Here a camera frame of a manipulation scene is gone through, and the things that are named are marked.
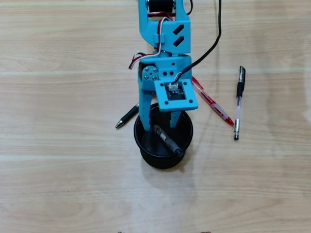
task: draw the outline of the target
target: black pen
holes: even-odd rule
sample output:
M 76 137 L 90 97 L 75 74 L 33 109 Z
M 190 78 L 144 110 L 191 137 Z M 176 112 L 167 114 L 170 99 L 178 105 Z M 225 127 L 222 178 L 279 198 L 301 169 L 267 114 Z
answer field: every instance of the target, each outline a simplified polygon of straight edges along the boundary
M 238 88 L 237 88 L 237 119 L 235 120 L 234 125 L 234 140 L 239 139 L 240 133 L 240 118 L 241 118 L 241 102 L 243 97 L 243 91 L 245 86 L 245 73 L 246 70 L 244 67 L 240 67 L 240 75 L 238 80 Z
M 158 125 L 154 125 L 154 132 L 163 140 L 168 148 L 177 156 L 183 157 L 184 153 L 180 147 L 161 129 Z
M 124 124 L 130 121 L 139 111 L 139 103 L 136 104 L 121 120 L 117 123 L 116 129 L 120 128 Z

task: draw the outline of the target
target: pen clip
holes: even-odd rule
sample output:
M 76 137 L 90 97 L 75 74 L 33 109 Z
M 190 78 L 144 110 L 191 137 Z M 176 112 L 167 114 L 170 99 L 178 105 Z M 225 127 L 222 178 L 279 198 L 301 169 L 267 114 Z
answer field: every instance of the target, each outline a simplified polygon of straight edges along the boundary
M 195 77 L 192 77 L 192 81 L 194 84 L 196 84 L 199 88 L 201 88 L 202 90 L 204 90 L 204 88 L 200 85 L 200 83 L 195 79 Z
M 244 87 L 245 87 L 245 79 L 246 79 L 246 70 L 244 67 L 240 67 L 240 73 L 242 73 L 243 75 L 243 88 L 242 88 L 242 91 L 244 91 Z

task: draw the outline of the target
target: robotic arm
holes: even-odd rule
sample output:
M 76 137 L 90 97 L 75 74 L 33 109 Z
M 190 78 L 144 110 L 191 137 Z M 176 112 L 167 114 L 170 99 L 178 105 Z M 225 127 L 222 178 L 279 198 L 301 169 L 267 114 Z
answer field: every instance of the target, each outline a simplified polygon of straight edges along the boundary
M 138 0 L 140 34 L 150 45 L 159 48 L 153 55 L 144 55 L 138 67 L 139 115 L 145 131 L 150 130 L 149 114 L 154 93 L 160 111 L 171 112 L 171 128 L 176 126 L 181 111 L 198 108 L 191 70 L 171 84 L 185 67 L 191 65 L 191 57 L 185 54 L 190 53 L 190 20 L 183 0 L 160 2 L 175 6 L 175 21 L 151 21 L 148 9 L 162 11 L 159 0 Z

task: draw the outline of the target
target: black pen holder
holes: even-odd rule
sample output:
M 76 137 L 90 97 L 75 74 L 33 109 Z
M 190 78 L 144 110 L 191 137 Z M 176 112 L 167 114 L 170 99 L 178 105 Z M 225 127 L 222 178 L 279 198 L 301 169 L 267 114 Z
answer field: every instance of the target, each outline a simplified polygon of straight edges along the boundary
M 143 159 L 151 166 L 159 169 L 167 169 L 177 165 L 184 157 L 175 155 L 153 132 L 153 125 L 160 126 L 164 132 L 183 150 L 191 143 L 193 125 L 189 115 L 182 111 L 175 128 L 170 127 L 171 113 L 160 112 L 158 104 L 151 105 L 149 132 L 144 130 L 140 117 L 134 125 L 135 141 L 140 148 Z

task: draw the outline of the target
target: table surface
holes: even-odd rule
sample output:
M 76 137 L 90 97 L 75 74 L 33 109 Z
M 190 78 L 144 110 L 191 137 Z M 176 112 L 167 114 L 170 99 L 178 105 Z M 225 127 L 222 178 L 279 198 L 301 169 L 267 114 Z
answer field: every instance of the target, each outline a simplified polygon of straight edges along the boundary
M 192 57 L 217 36 L 194 0 Z M 150 50 L 137 0 L 0 0 L 0 232 L 311 232 L 311 1 L 226 0 L 223 36 L 193 69 L 240 141 L 199 97 L 175 168 L 142 160 L 133 54 Z

